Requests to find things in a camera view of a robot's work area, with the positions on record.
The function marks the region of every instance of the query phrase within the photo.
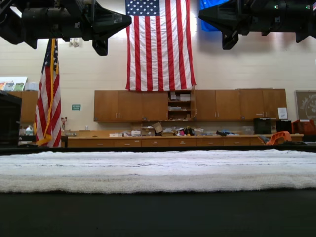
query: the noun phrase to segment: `shelf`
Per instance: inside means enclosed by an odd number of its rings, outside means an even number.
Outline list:
[[[173,111],[175,111],[175,112],[179,112],[179,111],[191,111],[191,110],[168,110],[169,112],[173,112]]]
[[[189,103],[191,100],[168,100],[168,103]]]

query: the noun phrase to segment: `american flag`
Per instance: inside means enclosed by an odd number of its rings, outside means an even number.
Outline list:
[[[58,42],[57,39],[50,39],[41,70],[36,105],[35,132],[37,145],[60,147],[61,126]]]
[[[127,90],[191,88],[193,73],[190,0],[125,0]]]

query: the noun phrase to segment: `white fluffy rug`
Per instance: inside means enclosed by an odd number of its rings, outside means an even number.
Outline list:
[[[0,156],[0,192],[202,192],[269,188],[316,188],[316,153],[45,152]]]

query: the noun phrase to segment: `exit sign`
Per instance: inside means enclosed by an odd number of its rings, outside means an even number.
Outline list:
[[[81,110],[81,105],[73,105],[73,110]]]

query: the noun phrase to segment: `bulletin board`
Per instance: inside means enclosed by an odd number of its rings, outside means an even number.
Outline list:
[[[316,91],[296,91],[296,111],[298,119],[316,121]]]

